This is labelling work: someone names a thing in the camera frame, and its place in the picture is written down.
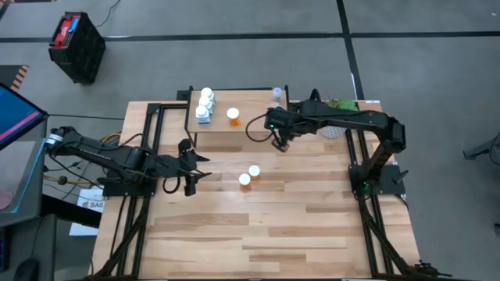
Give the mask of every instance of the paper sheet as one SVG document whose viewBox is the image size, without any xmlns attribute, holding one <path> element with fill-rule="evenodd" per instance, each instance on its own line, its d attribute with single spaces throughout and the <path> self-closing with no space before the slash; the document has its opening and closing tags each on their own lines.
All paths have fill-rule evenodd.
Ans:
<svg viewBox="0 0 500 281">
<path fill-rule="evenodd" d="M 80 197 L 78 198 L 77 205 L 84 208 L 102 213 L 104 210 L 104 198 L 102 197 L 102 190 L 94 187 L 90 190 L 80 190 Z M 99 229 L 82 226 L 80 223 L 73 222 L 70 228 L 70 236 L 97 236 Z"/>
</svg>

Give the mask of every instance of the white bottle cap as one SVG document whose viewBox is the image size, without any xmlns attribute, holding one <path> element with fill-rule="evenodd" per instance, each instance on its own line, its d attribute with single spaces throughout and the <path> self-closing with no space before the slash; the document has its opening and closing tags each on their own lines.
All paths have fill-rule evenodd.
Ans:
<svg viewBox="0 0 500 281">
<path fill-rule="evenodd" d="M 249 185 L 249 184 L 250 184 L 250 176 L 248 174 L 241 174 L 240 185 Z"/>
<path fill-rule="evenodd" d="M 227 110 L 227 118 L 229 119 L 236 119 L 239 115 L 240 112 L 236 108 L 229 108 Z"/>
<path fill-rule="evenodd" d="M 201 97 L 198 103 L 200 105 L 203 105 L 203 106 L 208 106 L 210 103 L 210 98 L 209 97 Z"/>
<path fill-rule="evenodd" d="M 251 165 L 248 169 L 250 176 L 258 176 L 260 174 L 260 168 L 257 165 Z"/>
<path fill-rule="evenodd" d="M 276 87 L 273 89 L 273 96 L 275 98 L 281 98 L 281 89 Z"/>
<path fill-rule="evenodd" d="M 210 97 L 212 94 L 212 89 L 205 87 L 202 89 L 202 97 Z"/>
<path fill-rule="evenodd" d="M 209 111 L 206 109 L 205 106 L 200 105 L 196 108 L 196 116 L 204 116 L 208 113 Z"/>
</svg>

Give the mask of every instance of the green object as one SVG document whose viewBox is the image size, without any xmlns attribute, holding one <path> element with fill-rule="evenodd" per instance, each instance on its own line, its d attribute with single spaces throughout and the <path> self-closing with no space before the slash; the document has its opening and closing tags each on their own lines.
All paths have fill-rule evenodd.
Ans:
<svg viewBox="0 0 500 281">
<path fill-rule="evenodd" d="M 347 109 L 352 111 L 359 111 L 356 103 L 353 100 L 331 100 L 327 102 L 331 108 Z"/>
</svg>

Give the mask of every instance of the wooden platform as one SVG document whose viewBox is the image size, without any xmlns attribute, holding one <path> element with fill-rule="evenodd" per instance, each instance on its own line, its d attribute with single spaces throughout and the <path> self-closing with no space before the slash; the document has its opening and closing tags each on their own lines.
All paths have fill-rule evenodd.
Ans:
<svg viewBox="0 0 500 281">
<path fill-rule="evenodd" d="M 129 104 L 122 140 L 142 131 L 146 106 L 146 102 Z M 360 102 L 360 107 L 380 110 L 379 103 Z M 186 137 L 184 116 L 184 110 L 166 112 L 160 154 L 177 153 L 177 143 Z M 366 133 L 366 139 L 372 153 L 377 138 Z M 139 142 L 138 138 L 131 145 Z M 357 138 L 355 142 L 361 159 Z M 197 150 L 211 159 L 199 168 L 213 175 L 198 184 L 193 197 L 183 192 L 154 196 L 139 278 L 370 275 L 359 210 L 350 191 L 344 137 L 328 140 L 305 135 L 281 153 L 269 143 L 252 143 L 245 133 L 204 133 L 198 136 Z M 251 189 L 241 190 L 238 176 L 254 164 L 262 170 L 261 179 Z M 96 270 L 109 258 L 121 200 L 106 202 L 95 243 Z M 380 204 L 389 240 L 409 264 L 417 263 L 406 207 L 390 195 L 380 196 Z M 133 242 L 126 272 L 131 271 L 134 249 Z M 377 260 L 383 272 L 380 251 Z"/>
</svg>

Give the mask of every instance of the white label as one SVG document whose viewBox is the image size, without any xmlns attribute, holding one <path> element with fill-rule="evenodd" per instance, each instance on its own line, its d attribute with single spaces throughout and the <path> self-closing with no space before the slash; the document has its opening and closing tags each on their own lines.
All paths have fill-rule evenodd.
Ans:
<svg viewBox="0 0 500 281">
<path fill-rule="evenodd" d="M 210 124 L 210 117 L 197 117 L 196 119 L 200 125 Z"/>
<path fill-rule="evenodd" d="M 102 196 L 102 190 L 98 188 L 92 188 L 90 190 L 80 190 L 80 196 L 78 198 L 77 205 L 102 213 L 105 205 L 104 197 Z M 98 231 L 99 229 L 95 229 L 89 226 L 82 226 L 79 223 L 73 222 L 70 228 L 70 236 L 97 236 Z"/>
</svg>

